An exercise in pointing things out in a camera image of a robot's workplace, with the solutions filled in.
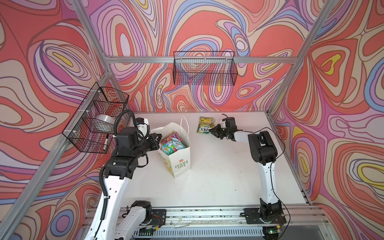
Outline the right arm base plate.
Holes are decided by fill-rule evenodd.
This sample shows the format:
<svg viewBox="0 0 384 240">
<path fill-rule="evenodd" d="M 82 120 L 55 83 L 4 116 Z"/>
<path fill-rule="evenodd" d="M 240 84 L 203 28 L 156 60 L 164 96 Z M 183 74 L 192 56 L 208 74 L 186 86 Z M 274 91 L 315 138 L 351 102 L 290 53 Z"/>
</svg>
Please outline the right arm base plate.
<svg viewBox="0 0 384 240">
<path fill-rule="evenodd" d="M 265 210 L 264 208 L 245 208 L 241 217 L 246 219 L 248 225 L 255 224 L 276 224 L 284 225 L 287 223 L 285 214 L 283 212 L 274 212 Z"/>
</svg>

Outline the illustrated paper gift bag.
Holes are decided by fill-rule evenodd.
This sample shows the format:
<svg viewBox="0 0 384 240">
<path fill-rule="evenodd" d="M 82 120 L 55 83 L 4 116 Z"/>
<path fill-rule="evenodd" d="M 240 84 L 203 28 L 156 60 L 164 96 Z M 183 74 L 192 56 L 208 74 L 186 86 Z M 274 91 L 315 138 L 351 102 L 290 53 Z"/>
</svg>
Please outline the illustrated paper gift bag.
<svg viewBox="0 0 384 240">
<path fill-rule="evenodd" d="M 178 133 L 181 139 L 181 143 L 183 143 L 186 148 L 167 156 L 161 150 L 160 142 L 160 149 L 158 150 L 158 154 L 175 179 L 188 172 L 191 169 L 191 147 L 189 138 L 190 126 L 187 119 L 185 117 L 182 117 L 181 122 L 179 124 L 172 122 L 164 127 L 151 130 L 151 132 L 162 134 L 161 140 L 170 136 L 172 132 Z"/>
</svg>

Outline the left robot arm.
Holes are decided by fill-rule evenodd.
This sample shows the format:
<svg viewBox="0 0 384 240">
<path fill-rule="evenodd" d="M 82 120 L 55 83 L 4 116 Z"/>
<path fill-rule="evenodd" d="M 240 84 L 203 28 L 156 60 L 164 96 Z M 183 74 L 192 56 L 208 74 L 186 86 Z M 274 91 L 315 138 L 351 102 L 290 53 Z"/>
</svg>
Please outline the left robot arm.
<svg viewBox="0 0 384 240">
<path fill-rule="evenodd" d="M 161 134 L 150 133 L 148 121 L 136 118 L 131 110 L 122 111 L 114 122 L 116 147 L 101 168 L 99 182 L 102 195 L 86 240 L 129 240 L 140 225 L 152 221 L 152 205 L 135 201 L 123 221 L 118 224 L 123 194 L 140 168 L 139 159 L 160 149 Z"/>
</svg>

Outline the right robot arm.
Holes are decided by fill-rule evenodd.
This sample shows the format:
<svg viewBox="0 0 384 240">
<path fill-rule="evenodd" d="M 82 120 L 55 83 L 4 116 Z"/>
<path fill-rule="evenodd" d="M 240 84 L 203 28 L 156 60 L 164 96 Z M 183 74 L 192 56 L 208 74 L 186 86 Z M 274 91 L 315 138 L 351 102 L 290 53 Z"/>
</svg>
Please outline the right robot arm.
<svg viewBox="0 0 384 240">
<path fill-rule="evenodd" d="M 275 190 L 275 165 L 279 154 L 266 128 L 256 132 L 240 130 L 237 128 L 234 117 L 226 117 L 220 124 L 210 129 L 209 133 L 221 140 L 226 138 L 233 142 L 248 144 L 251 157 L 258 166 L 262 189 L 260 207 L 244 210 L 247 223 L 286 224 L 287 220 L 283 211 L 284 204 Z"/>
</svg>

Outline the green Fox's bag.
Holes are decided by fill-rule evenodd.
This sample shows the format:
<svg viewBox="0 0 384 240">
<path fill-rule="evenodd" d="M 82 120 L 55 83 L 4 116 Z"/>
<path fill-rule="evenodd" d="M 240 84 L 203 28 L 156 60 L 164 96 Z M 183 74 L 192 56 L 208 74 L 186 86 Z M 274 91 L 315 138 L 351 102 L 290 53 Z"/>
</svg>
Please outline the green Fox's bag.
<svg viewBox="0 0 384 240">
<path fill-rule="evenodd" d="M 199 134 L 209 134 L 210 129 L 215 126 L 215 119 L 211 117 L 199 117 L 199 124 L 197 128 L 197 133 Z"/>
</svg>

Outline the purple Fox's berries bag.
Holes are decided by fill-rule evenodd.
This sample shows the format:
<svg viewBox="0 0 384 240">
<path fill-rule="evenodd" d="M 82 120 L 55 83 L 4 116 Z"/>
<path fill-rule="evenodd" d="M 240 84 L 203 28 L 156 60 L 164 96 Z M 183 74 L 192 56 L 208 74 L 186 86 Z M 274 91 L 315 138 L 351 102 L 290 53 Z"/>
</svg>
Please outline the purple Fox's berries bag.
<svg viewBox="0 0 384 240">
<path fill-rule="evenodd" d="M 170 136 L 168 136 L 165 139 L 161 140 L 161 145 L 165 145 L 166 143 L 168 143 L 170 141 L 181 142 L 181 139 L 180 139 L 180 137 L 179 137 L 177 132 L 172 132 L 172 134 Z"/>
</svg>

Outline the teal Fox's mint blossom bag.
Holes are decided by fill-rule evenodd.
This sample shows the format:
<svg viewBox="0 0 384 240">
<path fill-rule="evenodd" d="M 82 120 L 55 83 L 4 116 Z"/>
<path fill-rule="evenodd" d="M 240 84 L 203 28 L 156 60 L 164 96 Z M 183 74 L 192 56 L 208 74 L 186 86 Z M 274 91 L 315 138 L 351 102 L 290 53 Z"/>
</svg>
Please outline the teal Fox's mint blossom bag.
<svg viewBox="0 0 384 240">
<path fill-rule="evenodd" d="M 167 155 L 172 155 L 173 153 L 183 150 L 186 147 L 184 146 L 183 143 L 180 141 L 168 141 L 166 143 L 161 144 L 161 150 Z"/>
</svg>

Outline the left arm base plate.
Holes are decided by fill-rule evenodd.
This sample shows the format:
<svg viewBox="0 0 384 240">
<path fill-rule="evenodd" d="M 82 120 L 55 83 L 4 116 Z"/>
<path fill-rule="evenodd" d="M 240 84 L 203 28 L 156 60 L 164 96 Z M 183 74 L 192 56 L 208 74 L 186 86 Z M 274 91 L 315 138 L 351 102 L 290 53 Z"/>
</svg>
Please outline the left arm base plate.
<svg viewBox="0 0 384 240">
<path fill-rule="evenodd" d="M 155 209 L 150 214 L 150 219 L 139 225 L 139 231 L 143 233 L 153 233 L 159 230 L 166 223 L 167 210 Z"/>
</svg>

